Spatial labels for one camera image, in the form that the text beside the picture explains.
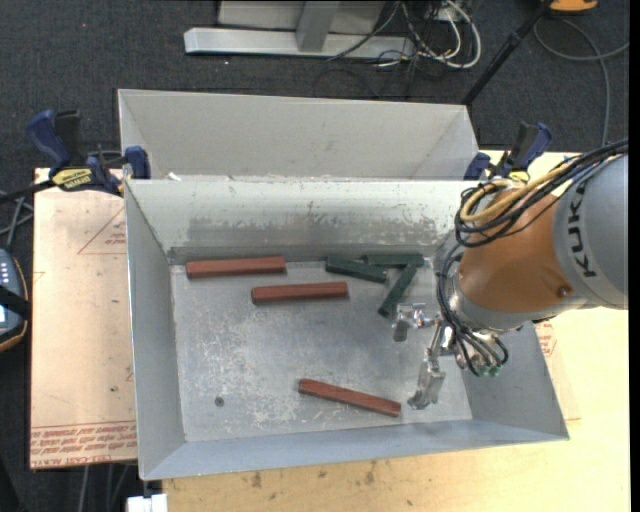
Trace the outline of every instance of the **yellow cable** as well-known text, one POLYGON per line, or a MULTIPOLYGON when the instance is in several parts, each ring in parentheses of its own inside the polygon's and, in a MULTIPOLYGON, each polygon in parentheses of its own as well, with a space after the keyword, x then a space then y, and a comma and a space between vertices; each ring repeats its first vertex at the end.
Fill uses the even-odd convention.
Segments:
POLYGON ((498 189, 503 189, 517 183, 515 181, 508 180, 508 179, 501 179, 501 180, 489 182, 489 185, 494 185, 493 189, 490 191, 487 191, 485 187, 485 188, 479 189, 477 192, 474 192, 474 194, 469 198, 469 200, 462 206, 462 209, 460 210, 460 220, 463 222, 476 222, 478 220, 482 220, 491 216, 493 213, 497 211, 504 210, 507 206, 515 204, 515 202, 518 199, 524 197, 532 190, 538 188, 539 185, 549 182, 551 179, 555 178, 558 174, 562 174, 564 170, 567 168, 567 165, 568 164, 562 165, 561 167, 553 169, 548 173, 540 176, 539 178, 536 178, 535 180, 529 182, 525 186, 519 188, 518 191, 515 192, 514 194, 510 195, 509 197, 505 197, 504 199, 498 201, 497 203, 491 205, 490 207, 485 208, 481 212, 470 214, 469 210, 472 207, 474 207, 478 203, 478 201, 480 201, 489 193, 494 192, 494 190, 497 191, 498 189))

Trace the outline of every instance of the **red wooden stick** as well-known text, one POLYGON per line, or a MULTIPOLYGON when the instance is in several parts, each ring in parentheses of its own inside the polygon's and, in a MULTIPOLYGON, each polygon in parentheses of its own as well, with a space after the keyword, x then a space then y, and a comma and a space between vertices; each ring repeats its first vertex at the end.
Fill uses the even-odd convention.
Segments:
POLYGON ((353 405, 354 407, 393 416, 394 418, 400 414, 401 409, 401 405, 398 402, 311 379, 300 379, 298 392, 304 395, 353 405))

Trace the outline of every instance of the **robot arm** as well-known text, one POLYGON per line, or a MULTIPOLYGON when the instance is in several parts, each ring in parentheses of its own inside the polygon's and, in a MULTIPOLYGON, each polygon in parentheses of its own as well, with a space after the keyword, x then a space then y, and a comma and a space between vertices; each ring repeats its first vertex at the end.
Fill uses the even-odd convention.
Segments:
POLYGON ((440 317, 412 407, 437 402, 441 353, 497 375, 504 332, 572 309, 628 308, 627 180, 624 140, 527 185, 501 179, 463 195, 456 243, 436 260, 440 317))
POLYGON ((627 176, 627 155, 604 161, 467 248, 453 276, 463 321, 502 331, 586 305, 626 309, 627 176))

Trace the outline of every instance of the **black tripod leg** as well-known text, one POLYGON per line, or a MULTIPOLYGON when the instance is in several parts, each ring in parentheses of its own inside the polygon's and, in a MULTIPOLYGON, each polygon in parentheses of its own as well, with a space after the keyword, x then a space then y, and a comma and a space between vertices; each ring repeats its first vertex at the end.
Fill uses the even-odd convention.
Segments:
POLYGON ((538 8, 535 10, 531 18, 529 18, 525 23, 515 32, 511 32, 509 37, 502 45, 502 48, 498 51, 496 56, 489 64, 489 67, 482 74, 482 76, 478 79, 478 81, 473 85, 471 90, 467 93, 467 95, 463 98, 462 104, 466 106, 470 106, 473 103, 473 100, 476 99, 476 96, 480 94, 480 91, 487 85, 487 82, 491 80, 493 75, 500 69, 502 64, 507 60, 509 55, 518 47, 520 43, 524 39, 524 37, 531 31, 533 26, 538 22, 542 16, 547 11, 547 8, 553 3, 553 0, 544 0, 540 3, 538 8))

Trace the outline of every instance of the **electronic device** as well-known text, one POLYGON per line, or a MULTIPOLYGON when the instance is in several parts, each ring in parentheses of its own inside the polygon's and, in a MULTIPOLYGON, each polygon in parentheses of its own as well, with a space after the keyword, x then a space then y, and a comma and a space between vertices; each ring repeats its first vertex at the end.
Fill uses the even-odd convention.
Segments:
POLYGON ((22 340, 29 320, 27 286, 20 265, 0 249, 0 352, 22 340))

